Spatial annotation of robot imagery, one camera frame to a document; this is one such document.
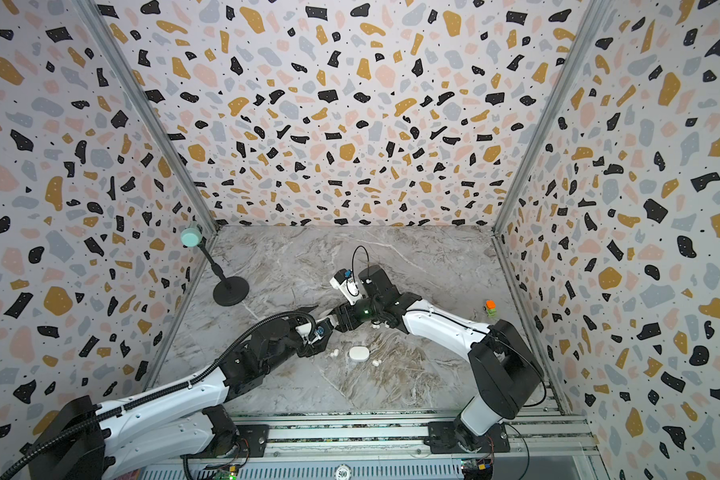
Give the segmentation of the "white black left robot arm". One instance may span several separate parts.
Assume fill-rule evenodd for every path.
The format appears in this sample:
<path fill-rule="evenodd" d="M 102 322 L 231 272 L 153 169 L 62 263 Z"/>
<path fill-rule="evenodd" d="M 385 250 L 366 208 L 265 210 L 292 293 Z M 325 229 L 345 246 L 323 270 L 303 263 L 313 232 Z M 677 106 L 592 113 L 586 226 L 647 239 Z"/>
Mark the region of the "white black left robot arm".
<path fill-rule="evenodd" d="M 120 400 L 68 403 L 32 451 L 33 479 L 115 479 L 156 462 L 240 440 L 224 405 L 259 387 L 293 357 L 323 352 L 336 320 L 261 322 L 204 370 Z"/>

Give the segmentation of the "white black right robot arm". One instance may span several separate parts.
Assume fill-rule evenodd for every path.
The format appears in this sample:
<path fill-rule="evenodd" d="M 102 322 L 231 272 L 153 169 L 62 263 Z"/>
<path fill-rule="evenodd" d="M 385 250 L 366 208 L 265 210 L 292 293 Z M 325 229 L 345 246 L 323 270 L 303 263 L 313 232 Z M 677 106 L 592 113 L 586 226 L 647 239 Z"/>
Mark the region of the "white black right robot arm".
<path fill-rule="evenodd" d="M 418 294 L 400 292 L 378 265 L 364 269 L 359 280 L 341 269 L 330 284 L 347 300 L 333 310 L 337 330 L 383 324 L 428 339 L 469 363 L 477 393 L 452 422 L 429 426 L 427 444 L 434 453 L 487 449 L 490 433 L 500 434 L 499 424 L 515 419 L 543 383 L 541 366 L 507 321 L 485 324 L 448 313 Z"/>

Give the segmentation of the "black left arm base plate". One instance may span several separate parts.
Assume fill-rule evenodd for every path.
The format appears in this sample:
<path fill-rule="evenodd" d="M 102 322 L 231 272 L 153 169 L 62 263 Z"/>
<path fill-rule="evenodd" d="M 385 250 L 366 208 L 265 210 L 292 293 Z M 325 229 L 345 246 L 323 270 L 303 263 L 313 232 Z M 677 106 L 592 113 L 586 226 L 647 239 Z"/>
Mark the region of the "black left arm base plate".
<path fill-rule="evenodd" d="M 214 456 L 232 460 L 261 458 L 264 455 L 270 427 L 267 424 L 235 425 L 231 430 L 217 436 Z"/>

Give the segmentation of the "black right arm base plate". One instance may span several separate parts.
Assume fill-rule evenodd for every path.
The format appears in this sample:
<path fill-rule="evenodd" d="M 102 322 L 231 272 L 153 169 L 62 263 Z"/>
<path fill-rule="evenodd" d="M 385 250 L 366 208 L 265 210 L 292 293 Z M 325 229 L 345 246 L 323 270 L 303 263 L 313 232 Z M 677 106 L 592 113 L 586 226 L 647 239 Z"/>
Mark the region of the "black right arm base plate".
<path fill-rule="evenodd" d="M 504 426 L 500 423 L 494 424 L 482 435 L 475 435 L 455 420 L 429 422 L 423 442 L 433 454 L 487 455 L 511 450 Z"/>

